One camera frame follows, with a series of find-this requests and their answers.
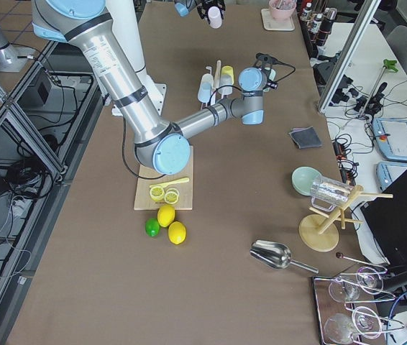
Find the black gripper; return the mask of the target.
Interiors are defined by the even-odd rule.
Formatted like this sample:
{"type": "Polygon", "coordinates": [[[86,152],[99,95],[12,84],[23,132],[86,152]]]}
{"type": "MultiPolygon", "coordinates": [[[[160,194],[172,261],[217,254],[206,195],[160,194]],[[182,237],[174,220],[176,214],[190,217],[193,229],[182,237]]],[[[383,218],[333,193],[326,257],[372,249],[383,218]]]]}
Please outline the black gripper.
{"type": "Polygon", "coordinates": [[[209,20],[209,10],[211,7],[216,7],[221,15],[221,18],[224,18],[224,12],[226,10],[224,0],[201,0],[197,1],[197,10],[200,18],[209,20]]]}
{"type": "Polygon", "coordinates": [[[266,77],[264,89],[276,89],[276,82],[270,77],[273,65],[275,63],[274,57],[256,57],[255,67],[259,69],[266,77]]]}

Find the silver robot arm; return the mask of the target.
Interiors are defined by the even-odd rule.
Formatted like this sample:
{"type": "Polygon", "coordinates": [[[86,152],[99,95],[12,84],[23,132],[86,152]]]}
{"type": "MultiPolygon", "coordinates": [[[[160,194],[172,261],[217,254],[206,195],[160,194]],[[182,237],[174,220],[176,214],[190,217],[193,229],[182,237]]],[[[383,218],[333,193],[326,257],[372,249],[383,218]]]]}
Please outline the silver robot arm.
{"type": "Polygon", "coordinates": [[[188,163],[188,138],[229,118],[243,124],[263,120],[263,91],[277,88],[270,67],[277,60],[258,53],[252,67],[239,74],[240,98],[224,98],[180,121],[159,115],[129,58],[142,55],[132,3],[117,1],[33,1],[37,36],[78,47],[114,105],[134,132],[137,161],[163,175],[179,173],[188,163]]]}
{"type": "Polygon", "coordinates": [[[190,11],[197,8],[198,15],[202,19],[209,20],[209,9],[215,6],[221,17],[224,17],[226,6],[223,0],[177,0],[174,1],[176,11],[181,17],[185,17],[190,11]]]}

